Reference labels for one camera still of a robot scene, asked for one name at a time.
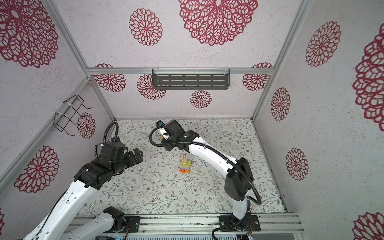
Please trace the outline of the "lime green block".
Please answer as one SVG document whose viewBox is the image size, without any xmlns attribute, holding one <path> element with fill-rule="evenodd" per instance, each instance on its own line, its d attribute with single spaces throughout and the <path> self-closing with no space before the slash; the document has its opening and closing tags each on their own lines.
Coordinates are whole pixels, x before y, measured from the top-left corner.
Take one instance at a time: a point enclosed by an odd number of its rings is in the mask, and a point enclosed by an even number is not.
<svg viewBox="0 0 384 240">
<path fill-rule="evenodd" d="M 180 163 L 180 168 L 181 169 L 190 169 L 191 168 L 191 162 L 190 161 L 187 161 L 187 162 L 181 162 Z"/>
</svg>

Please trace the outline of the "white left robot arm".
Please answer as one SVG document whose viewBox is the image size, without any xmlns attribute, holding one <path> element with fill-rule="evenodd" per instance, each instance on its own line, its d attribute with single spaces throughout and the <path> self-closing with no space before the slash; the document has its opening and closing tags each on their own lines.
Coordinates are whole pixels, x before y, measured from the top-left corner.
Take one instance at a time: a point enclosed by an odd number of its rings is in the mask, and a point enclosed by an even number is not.
<svg viewBox="0 0 384 240">
<path fill-rule="evenodd" d="M 25 236 L 26 240 L 93 240 L 98 235 L 112 231 L 122 232 L 127 227 L 124 213 L 114 207 L 106 208 L 94 220 L 74 231 L 65 230 L 84 204 L 102 186 L 124 170 L 143 162 L 143 152 L 129 151 L 125 144 L 109 142 L 100 154 L 76 173 L 74 181 L 57 200 L 48 215 Z"/>
</svg>

